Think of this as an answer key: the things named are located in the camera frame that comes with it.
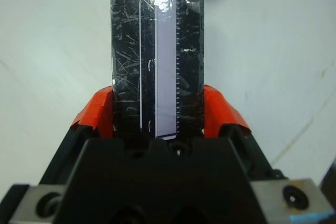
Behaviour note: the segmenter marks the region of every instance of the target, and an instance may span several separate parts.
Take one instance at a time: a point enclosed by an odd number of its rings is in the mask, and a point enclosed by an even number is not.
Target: vertical white line
[[[139,83],[140,83],[140,129],[142,130],[141,1],[142,0],[139,0]]]
[[[157,75],[158,75],[158,53],[157,53],[157,43],[158,43],[158,21],[157,21],[157,11],[158,11],[158,7],[155,5],[154,6],[154,20],[155,20],[155,35],[154,35],[154,38],[155,38],[155,61],[154,61],[154,65],[155,65],[155,137],[158,137],[158,133],[159,133],[159,125],[158,125],[158,122],[159,122],[159,112],[157,111],[157,107],[158,107],[158,85],[157,85]]]

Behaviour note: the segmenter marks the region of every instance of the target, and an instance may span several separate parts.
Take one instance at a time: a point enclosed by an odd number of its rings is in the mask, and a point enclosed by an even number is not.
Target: white strip
[[[140,129],[142,130],[142,71],[141,71],[141,1],[139,0],[139,83],[140,83]]]

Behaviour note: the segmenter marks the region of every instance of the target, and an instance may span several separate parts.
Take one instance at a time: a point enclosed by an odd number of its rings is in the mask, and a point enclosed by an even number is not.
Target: white wall
[[[205,81],[271,164],[318,184],[336,155],[336,0],[205,0]]]
[[[110,0],[0,0],[0,198],[38,183],[111,83]],[[205,80],[274,167],[317,183],[336,153],[335,0],[206,0]]]

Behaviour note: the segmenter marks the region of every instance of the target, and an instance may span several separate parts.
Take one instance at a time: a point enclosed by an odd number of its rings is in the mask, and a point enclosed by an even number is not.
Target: orange clamp jaw
[[[204,136],[218,137],[225,124],[237,124],[249,129],[243,117],[218,90],[204,85]]]
[[[92,126],[93,130],[98,129],[101,138],[112,138],[112,93],[112,86],[95,93],[84,109],[76,116],[71,126],[76,124]]]
[[[87,125],[98,129],[101,138],[113,137],[113,91],[112,86],[99,90],[72,125]],[[204,136],[218,137],[225,124],[237,124],[249,129],[243,117],[215,88],[204,85]]]

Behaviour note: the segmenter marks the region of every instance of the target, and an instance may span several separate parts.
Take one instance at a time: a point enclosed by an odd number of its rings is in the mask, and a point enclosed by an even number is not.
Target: black backing
[[[200,135],[203,128],[204,0],[176,1],[176,128],[180,132],[177,137],[184,138]],[[140,11],[139,2],[111,0],[114,124],[116,136],[121,138],[131,138],[140,131],[139,70],[154,58],[153,0],[148,1],[147,10],[140,8]],[[145,17],[141,32],[140,12]],[[140,36],[145,62],[139,61]],[[142,87],[142,120],[146,122],[155,117],[155,87],[151,74],[142,73],[145,83]],[[153,133],[149,134],[146,125],[143,124],[144,136],[152,138]]]

